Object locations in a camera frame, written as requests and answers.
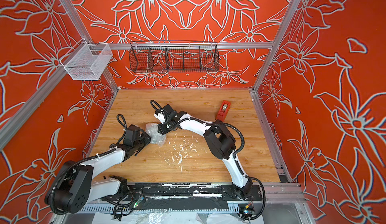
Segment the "clear bubble wrap sheet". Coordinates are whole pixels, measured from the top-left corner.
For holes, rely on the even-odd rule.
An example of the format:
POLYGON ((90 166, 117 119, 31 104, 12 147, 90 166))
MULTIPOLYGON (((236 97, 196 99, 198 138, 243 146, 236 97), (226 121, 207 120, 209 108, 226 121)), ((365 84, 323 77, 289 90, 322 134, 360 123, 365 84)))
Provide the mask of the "clear bubble wrap sheet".
POLYGON ((146 133, 150 136, 151 144, 158 145, 162 147, 166 142, 166 135, 160 134, 158 132, 158 124, 156 123, 147 123, 145 126, 146 133))

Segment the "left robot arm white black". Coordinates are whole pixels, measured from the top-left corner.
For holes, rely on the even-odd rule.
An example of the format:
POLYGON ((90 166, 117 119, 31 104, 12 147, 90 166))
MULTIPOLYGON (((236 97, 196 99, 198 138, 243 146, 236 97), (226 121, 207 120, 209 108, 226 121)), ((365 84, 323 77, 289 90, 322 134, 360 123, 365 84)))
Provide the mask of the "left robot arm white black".
POLYGON ((94 181, 94 178, 131 156, 136 156, 150 142, 151 136, 142 133, 132 145, 111 144, 110 149, 101 154, 77 162, 65 162, 46 193, 45 204, 57 215, 75 214, 87 203, 103 198, 115 206, 123 207, 114 199, 122 200, 130 194, 136 195, 127 186, 127 179, 110 176, 103 181, 94 181))

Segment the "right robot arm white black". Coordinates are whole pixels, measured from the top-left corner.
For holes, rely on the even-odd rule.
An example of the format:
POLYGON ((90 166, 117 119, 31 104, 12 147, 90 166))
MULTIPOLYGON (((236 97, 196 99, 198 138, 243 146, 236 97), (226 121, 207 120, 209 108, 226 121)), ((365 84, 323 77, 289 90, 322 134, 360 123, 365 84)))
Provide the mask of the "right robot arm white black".
POLYGON ((245 146, 245 138, 239 129, 220 120, 204 121, 187 112, 177 112, 168 104, 162 107, 154 100, 150 104, 155 109, 154 116, 160 121, 159 134, 166 135, 173 130, 184 129, 204 137, 211 153, 223 161, 231 176, 231 196, 240 200, 250 197, 252 177, 245 173, 237 156, 245 146))

